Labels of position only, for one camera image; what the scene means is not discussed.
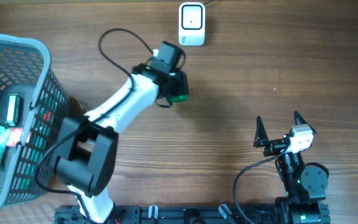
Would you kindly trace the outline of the orange tissue pack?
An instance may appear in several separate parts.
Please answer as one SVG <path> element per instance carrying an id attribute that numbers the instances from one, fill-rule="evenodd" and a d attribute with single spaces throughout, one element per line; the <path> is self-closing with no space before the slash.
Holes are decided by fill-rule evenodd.
<path id="1" fill-rule="evenodd" d="M 6 146 L 7 147 L 14 147 L 20 140 L 22 133 L 24 131 L 23 128 L 11 128 L 10 129 L 9 138 L 7 140 Z"/>

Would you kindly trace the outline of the green 3M gloves bag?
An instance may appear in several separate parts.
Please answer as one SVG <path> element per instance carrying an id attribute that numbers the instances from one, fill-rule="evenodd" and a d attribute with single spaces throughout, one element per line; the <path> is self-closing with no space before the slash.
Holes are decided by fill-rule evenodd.
<path id="1" fill-rule="evenodd" d="M 41 164 L 39 162 L 57 140 L 58 129 L 62 117 L 65 115 L 60 106 L 61 102 L 66 102 L 61 95 L 55 96 L 42 92 L 37 105 L 29 111 L 25 119 L 24 131 L 21 136 L 21 156 L 17 170 L 21 176 L 19 189 L 36 189 L 35 176 L 44 185 L 49 183 L 50 172 L 46 166 L 50 159 L 46 158 Z"/>

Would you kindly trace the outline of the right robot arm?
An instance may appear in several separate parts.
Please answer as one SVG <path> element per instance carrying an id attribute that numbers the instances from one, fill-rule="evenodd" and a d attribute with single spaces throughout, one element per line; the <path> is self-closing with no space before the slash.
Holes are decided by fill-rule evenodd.
<path id="1" fill-rule="evenodd" d="M 328 168 L 317 162 L 305 163 L 301 153 L 312 146 L 315 129 L 299 112 L 293 113 L 295 125 L 281 139 L 267 136 L 262 117 L 256 120 L 254 147 L 264 148 L 264 156 L 275 162 L 286 197 L 278 197 L 273 205 L 272 223 L 330 223 L 326 199 Z"/>

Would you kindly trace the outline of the green white medicine box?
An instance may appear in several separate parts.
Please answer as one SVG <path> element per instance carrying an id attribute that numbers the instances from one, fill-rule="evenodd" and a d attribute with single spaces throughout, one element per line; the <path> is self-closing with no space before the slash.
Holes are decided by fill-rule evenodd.
<path id="1" fill-rule="evenodd" d="M 20 96 L 18 94 L 10 94 L 7 105 L 6 124 L 9 126 L 17 126 L 19 120 Z"/>

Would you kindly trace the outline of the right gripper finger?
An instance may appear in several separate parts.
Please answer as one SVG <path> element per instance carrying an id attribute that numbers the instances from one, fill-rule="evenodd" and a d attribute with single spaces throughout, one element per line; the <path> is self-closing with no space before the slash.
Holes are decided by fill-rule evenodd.
<path id="1" fill-rule="evenodd" d="M 310 129 L 312 130 L 313 134 L 316 134 L 316 130 L 310 124 L 308 124 L 308 122 L 306 122 L 304 120 L 304 118 L 301 116 L 301 114 L 297 110 L 295 110 L 293 112 L 293 115 L 294 115 L 294 120 L 295 120 L 296 125 L 307 124 L 310 127 Z"/>
<path id="2" fill-rule="evenodd" d="M 254 138 L 254 147 L 265 147 L 269 145 L 269 137 L 261 116 L 256 119 L 256 132 Z"/>

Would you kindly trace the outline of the green lid white jar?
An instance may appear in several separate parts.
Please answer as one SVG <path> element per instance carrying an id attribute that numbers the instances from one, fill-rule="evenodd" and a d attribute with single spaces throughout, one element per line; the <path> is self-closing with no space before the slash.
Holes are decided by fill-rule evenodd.
<path id="1" fill-rule="evenodd" d="M 166 97 L 167 101 L 171 104 L 173 103 L 181 103 L 188 100 L 188 95 L 168 95 Z"/>

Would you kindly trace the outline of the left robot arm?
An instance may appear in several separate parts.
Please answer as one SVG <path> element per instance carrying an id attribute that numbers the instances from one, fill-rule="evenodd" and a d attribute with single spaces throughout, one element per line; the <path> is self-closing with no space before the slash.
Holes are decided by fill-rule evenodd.
<path id="1" fill-rule="evenodd" d="M 107 101 L 77 118 L 65 118 L 51 149 L 50 168 L 67 185 L 79 205 L 75 217 L 104 223 L 114 210 L 106 186 L 114 172 L 120 134 L 146 108 L 161 98 L 166 108 L 187 99 L 185 53 L 162 42 L 156 54 L 128 73 L 125 84 Z"/>

